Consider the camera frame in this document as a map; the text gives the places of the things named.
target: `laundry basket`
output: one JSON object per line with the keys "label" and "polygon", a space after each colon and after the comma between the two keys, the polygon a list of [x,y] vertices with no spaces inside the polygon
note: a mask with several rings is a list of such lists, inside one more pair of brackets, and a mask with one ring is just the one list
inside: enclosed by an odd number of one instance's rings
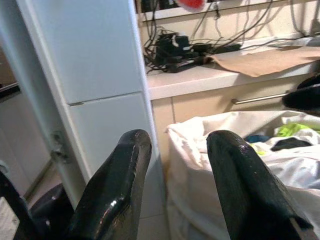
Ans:
{"label": "laundry basket", "polygon": [[[259,154],[288,187],[320,237],[320,134],[316,131],[320,129],[320,117],[296,111],[239,111],[194,117],[168,126],[167,213],[171,239],[230,239],[207,154],[209,133],[229,130],[242,138],[250,135],[273,137],[277,128],[289,123],[310,127],[296,132],[293,138],[307,141],[311,146],[276,153],[260,151]],[[285,138],[273,137],[268,142],[274,144]],[[268,142],[252,146],[261,150]]]}

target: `wooden drawer front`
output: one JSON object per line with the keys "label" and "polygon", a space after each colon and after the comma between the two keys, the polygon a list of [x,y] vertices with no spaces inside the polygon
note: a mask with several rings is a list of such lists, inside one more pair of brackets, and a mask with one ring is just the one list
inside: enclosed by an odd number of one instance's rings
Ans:
{"label": "wooden drawer front", "polygon": [[168,125],[175,123],[172,97],[153,100],[152,109],[164,177],[166,178],[169,164],[169,138],[165,131]]}
{"label": "wooden drawer front", "polygon": [[282,110],[281,98],[234,105],[231,100],[246,100],[294,90],[309,75],[262,81],[210,91],[173,97],[173,111],[177,123],[199,116],[210,116],[230,111]]}

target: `white countertop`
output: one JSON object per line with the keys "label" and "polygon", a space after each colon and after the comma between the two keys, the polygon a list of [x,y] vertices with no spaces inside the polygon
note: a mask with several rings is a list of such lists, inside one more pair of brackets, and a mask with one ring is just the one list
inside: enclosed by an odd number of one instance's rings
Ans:
{"label": "white countertop", "polygon": [[[270,49],[274,48],[260,47],[259,49],[251,51],[238,51],[222,54],[243,55]],[[318,71],[319,69],[319,61],[315,61],[277,73],[263,75],[260,77],[250,77],[241,73],[225,70],[213,62],[207,65],[196,66],[178,73],[151,72],[148,74],[147,80],[150,99],[156,100],[237,85],[257,83],[272,79],[305,75]]]}

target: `white cloth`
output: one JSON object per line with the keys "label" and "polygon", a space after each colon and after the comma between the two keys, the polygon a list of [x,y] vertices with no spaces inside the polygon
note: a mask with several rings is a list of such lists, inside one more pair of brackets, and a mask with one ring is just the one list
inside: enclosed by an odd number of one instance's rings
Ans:
{"label": "white cloth", "polygon": [[[295,111],[227,112],[207,117],[194,117],[183,123],[169,125],[167,131],[172,147],[167,185],[172,204],[167,209],[170,225],[176,226],[174,223],[177,220],[170,217],[174,212],[172,207],[174,206],[175,211],[183,216],[182,222],[191,224],[193,230],[196,229],[201,233],[200,236],[205,236],[202,239],[229,240],[207,154],[208,134],[216,130],[229,130],[242,138],[254,134],[272,136],[274,129],[288,123],[320,128],[319,117]],[[320,143],[320,137],[309,132],[299,134],[295,137],[308,141],[314,146],[274,153],[270,151],[271,144],[277,140],[274,138],[269,140],[269,145],[261,143],[261,149],[268,152],[261,158],[289,187],[289,191],[314,225],[315,233],[320,237],[320,210],[317,207],[320,205],[320,190],[318,190],[320,189],[320,145],[316,145]],[[177,229],[171,229],[171,233],[177,231]],[[183,238],[175,235],[172,238],[172,240],[191,240],[188,234]]]}

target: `floor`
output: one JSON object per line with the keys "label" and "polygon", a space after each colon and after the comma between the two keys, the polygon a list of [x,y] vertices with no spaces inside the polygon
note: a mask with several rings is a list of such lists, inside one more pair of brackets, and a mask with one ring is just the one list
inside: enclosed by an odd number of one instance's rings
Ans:
{"label": "floor", "polygon": [[39,183],[35,186],[33,191],[27,198],[28,205],[31,207],[35,202],[41,198],[48,190],[61,183],[60,176],[53,164],[51,164]]}

